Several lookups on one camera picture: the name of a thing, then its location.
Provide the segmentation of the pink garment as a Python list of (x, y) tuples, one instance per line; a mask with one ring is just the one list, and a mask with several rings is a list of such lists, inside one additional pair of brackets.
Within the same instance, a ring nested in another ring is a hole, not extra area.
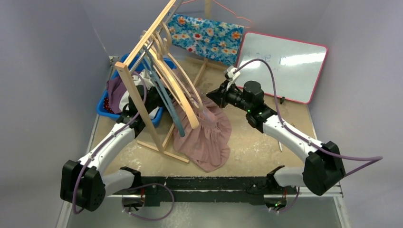
[(230, 156), (230, 139), (232, 127), (227, 115), (221, 110), (219, 122), (213, 128), (190, 127), (188, 118), (177, 103), (175, 110), (184, 127), (185, 136), (180, 137), (176, 128), (173, 130), (173, 148), (205, 172), (212, 172), (222, 167)]

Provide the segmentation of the grey white t-shirt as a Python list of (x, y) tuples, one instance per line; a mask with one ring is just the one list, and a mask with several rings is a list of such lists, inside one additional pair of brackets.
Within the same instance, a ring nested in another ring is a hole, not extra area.
[[(156, 91), (156, 87), (152, 83), (145, 70), (143, 70), (141, 73), (132, 73), (132, 79), (138, 89), (141, 100), (144, 100), (145, 98), (144, 105), (148, 111), (150, 119), (153, 120), (159, 108), (163, 107), (161, 98)], [(122, 113), (125, 112), (129, 116), (134, 116), (137, 113), (137, 109), (132, 98), (125, 108), (126, 107), (128, 107), (128, 109), (122, 111)]]

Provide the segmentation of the blue-grey plastic hanger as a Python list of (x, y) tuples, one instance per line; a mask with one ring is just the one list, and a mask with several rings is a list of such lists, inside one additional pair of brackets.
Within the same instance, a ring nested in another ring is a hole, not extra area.
[(184, 137), (185, 136), (184, 127), (183, 127), (183, 125), (179, 119), (179, 116), (173, 106), (173, 102), (170, 97), (171, 94), (169, 94), (167, 92), (165, 86), (163, 85), (163, 82), (160, 80), (160, 78), (157, 74), (157, 70), (154, 69), (153, 61), (150, 59), (151, 53), (146, 48), (142, 48), (141, 52), (142, 52), (142, 54), (144, 54), (142, 63), (144, 64), (145, 68), (147, 69), (152, 83), (156, 87), (156, 90), (157, 90), (158, 94), (160, 95), (160, 97), (163, 101), (163, 104), (167, 108), (167, 110), (173, 120), (173, 124), (177, 127), (179, 136)]

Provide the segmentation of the purple shirt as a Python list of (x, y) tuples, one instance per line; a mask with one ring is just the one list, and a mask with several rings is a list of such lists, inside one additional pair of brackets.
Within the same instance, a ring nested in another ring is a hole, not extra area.
[(115, 114), (120, 114), (127, 110), (126, 105), (129, 104), (131, 97), (120, 76), (107, 81), (108, 105), (110, 110)]

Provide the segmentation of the red polka dot skirt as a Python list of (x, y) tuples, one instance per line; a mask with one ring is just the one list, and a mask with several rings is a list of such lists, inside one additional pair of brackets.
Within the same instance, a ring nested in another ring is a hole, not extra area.
[(103, 101), (103, 108), (107, 113), (114, 114), (113, 110), (109, 106), (109, 98), (105, 97)]

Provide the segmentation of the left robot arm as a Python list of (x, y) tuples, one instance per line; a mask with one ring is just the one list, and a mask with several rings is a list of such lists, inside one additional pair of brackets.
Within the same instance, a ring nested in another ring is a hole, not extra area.
[(142, 187), (141, 173), (122, 167), (113, 174), (105, 175), (106, 168), (144, 129), (145, 123), (132, 99), (124, 106), (112, 130), (88, 154), (78, 161), (67, 161), (62, 168), (60, 198), (72, 203), (73, 211), (95, 211), (104, 198), (126, 190), (137, 194)]

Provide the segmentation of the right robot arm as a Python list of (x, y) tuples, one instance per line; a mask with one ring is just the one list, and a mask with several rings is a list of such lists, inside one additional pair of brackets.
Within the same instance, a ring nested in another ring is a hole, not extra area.
[(303, 168), (278, 166), (268, 173), (270, 192), (279, 193), (287, 186), (295, 186), (321, 196), (346, 176), (338, 146), (332, 141), (315, 140), (284, 121), (279, 112), (265, 104), (260, 83), (248, 81), (243, 90), (227, 85), (225, 81), (206, 96), (220, 108), (230, 104), (245, 111), (252, 128), (276, 139), (304, 163)]

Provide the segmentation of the blue floral cloth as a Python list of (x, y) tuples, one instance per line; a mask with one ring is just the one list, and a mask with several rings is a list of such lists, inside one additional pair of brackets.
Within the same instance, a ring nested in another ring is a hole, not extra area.
[(167, 27), (174, 46), (227, 66), (235, 65), (243, 26), (174, 14)]

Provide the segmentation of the whiteboard with pink frame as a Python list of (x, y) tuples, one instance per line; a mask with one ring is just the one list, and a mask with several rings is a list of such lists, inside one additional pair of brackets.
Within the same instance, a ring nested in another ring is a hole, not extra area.
[(257, 81), (267, 95), (308, 104), (312, 100), (328, 49), (324, 45), (247, 32), (237, 65), (236, 85)]

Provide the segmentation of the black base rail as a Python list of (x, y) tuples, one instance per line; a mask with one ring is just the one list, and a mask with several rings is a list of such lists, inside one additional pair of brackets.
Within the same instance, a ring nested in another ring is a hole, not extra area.
[(144, 176), (138, 190), (121, 190), (113, 196), (144, 200), (146, 206), (162, 202), (248, 203), (282, 209), (296, 197), (316, 197), (308, 188), (276, 187), (269, 176), (169, 177)]

